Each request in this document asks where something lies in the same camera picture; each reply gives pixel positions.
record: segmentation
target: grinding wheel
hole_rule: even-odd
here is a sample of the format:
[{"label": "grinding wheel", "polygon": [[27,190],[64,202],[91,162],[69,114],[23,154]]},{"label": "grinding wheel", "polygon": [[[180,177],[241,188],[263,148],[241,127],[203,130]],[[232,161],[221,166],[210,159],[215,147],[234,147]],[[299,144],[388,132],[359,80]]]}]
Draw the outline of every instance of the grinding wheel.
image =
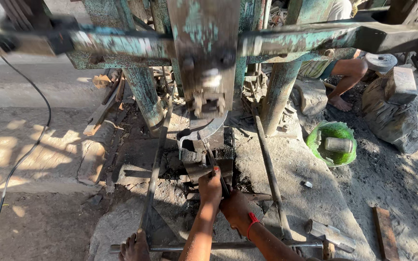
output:
[{"label": "grinding wheel", "polygon": [[367,62],[370,70],[376,72],[387,72],[398,63],[398,59],[392,54],[367,53],[364,61]]}]

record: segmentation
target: curved metal blade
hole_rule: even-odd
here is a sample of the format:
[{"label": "curved metal blade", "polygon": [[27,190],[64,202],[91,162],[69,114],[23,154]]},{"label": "curved metal blade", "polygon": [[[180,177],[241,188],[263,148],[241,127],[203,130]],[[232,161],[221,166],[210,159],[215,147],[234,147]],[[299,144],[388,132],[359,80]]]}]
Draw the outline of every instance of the curved metal blade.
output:
[{"label": "curved metal blade", "polygon": [[220,126],[224,124],[224,121],[227,118],[228,113],[229,113],[228,110],[225,111],[224,115],[221,118],[213,119],[209,124],[206,125],[206,127],[204,127],[204,129],[194,131],[187,136],[181,137],[180,140],[177,142],[178,158],[182,159],[182,144],[184,140],[196,141],[196,140],[206,139],[207,137],[211,136],[220,128]]}]

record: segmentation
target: red thread bracelet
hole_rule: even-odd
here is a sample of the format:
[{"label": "red thread bracelet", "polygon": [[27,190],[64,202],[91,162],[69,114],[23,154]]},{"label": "red thread bracelet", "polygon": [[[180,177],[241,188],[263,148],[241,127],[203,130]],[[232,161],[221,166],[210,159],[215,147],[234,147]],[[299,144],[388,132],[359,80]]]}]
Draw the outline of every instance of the red thread bracelet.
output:
[{"label": "red thread bracelet", "polygon": [[254,215],[254,213],[253,213],[253,212],[250,212],[250,213],[249,213],[249,217],[251,218],[251,224],[249,224],[249,227],[247,228],[246,236],[247,236],[247,239],[248,239],[249,241],[251,241],[251,240],[249,239],[249,230],[250,230],[251,226],[252,226],[254,223],[256,223],[256,222],[260,222],[260,221],[259,221],[259,219],[257,219],[257,217]]}]

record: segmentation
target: bare foot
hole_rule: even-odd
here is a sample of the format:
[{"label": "bare foot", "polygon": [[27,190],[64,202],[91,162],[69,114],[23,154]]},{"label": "bare foot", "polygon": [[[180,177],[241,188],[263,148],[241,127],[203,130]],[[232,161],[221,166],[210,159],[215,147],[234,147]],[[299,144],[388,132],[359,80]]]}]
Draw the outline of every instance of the bare foot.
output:
[{"label": "bare foot", "polygon": [[120,245],[119,261],[151,261],[146,233],[143,229],[138,229],[127,238],[125,244]]},{"label": "bare foot", "polygon": [[352,109],[352,104],[346,102],[338,95],[334,96],[333,98],[328,99],[328,104],[342,111],[349,111]]}]

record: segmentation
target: black electric cable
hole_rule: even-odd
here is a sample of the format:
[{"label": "black electric cable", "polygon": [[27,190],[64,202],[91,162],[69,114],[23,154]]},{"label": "black electric cable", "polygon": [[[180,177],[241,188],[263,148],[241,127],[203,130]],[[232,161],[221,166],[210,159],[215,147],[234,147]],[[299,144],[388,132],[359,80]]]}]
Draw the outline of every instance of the black electric cable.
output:
[{"label": "black electric cable", "polygon": [[12,64],[10,64],[6,59],[4,59],[3,56],[1,56],[1,59],[3,59],[3,61],[5,63],[7,63],[7,65],[9,65],[12,69],[14,69],[14,71],[16,71],[18,74],[20,74],[23,78],[25,78],[25,80],[27,80],[35,88],[35,90],[41,95],[43,100],[46,102],[46,106],[48,107],[48,122],[46,123],[46,126],[44,126],[43,131],[41,132],[41,135],[39,136],[39,138],[35,142],[35,144],[32,146],[32,148],[27,153],[25,153],[25,155],[23,157],[21,157],[20,160],[18,160],[18,162],[15,164],[15,166],[11,169],[11,172],[9,172],[9,175],[6,178],[6,184],[4,185],[3,194],[1,196],[0,215],[1,215],[1,208],[2,208],[3,203],[4,203],[4,197],[6,196],[7,185],[9,184],[9,179],[14,174],[14,171],[17,169],[17,167],[28,157],[28,155],[30,155],[35,150],[35,148],[38,146],[41,139],[45,135],[46,130],[49,128],[49,124],[51,123],[51,107],[49,106],[48,100],[46,100],[46,97],[43,95],[43,93],[41,93],[41,91],[38,89],[38,87],[29,78],[27,78],[27,76],[25,76],[19,70],[14,68],[14,66],[12,66]]}]

